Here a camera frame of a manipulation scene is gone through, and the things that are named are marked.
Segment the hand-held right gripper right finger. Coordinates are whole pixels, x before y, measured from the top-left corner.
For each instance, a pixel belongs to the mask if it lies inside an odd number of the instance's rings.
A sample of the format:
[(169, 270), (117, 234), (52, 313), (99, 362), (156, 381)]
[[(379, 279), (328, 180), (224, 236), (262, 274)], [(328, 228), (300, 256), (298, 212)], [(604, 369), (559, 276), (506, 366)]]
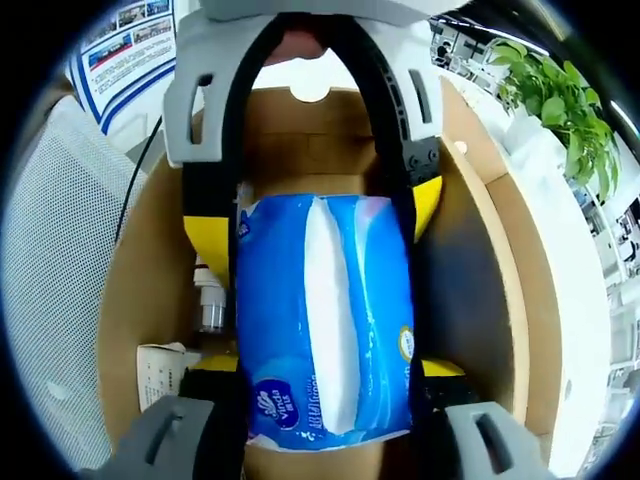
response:
[(422, 479), (546, 479), (538, 439), (502, 405), (481, 400), (457, 365), (411, 362), (411, 442)]

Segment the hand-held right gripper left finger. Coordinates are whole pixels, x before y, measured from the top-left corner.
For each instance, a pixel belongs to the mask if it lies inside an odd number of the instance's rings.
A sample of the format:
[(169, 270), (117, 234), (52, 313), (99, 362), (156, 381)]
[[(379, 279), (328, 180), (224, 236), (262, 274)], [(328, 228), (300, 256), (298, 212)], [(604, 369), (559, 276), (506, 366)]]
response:
[(239, 479), (248, 435), (247, 384), (233, 354), (184, 371), (133, 423), (112, 457), (114, 479)]

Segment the person's left hand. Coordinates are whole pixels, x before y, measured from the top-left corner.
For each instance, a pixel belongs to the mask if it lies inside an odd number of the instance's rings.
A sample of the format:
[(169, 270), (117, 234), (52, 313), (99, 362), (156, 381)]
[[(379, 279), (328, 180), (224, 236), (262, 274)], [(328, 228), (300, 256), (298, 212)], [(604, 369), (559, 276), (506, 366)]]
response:
[(264, 66), (294, 59), (314, 60), (323, 56), (325, 52), (326, 47), (312, 32), (303, 29), (288, 30), (265, 60)]

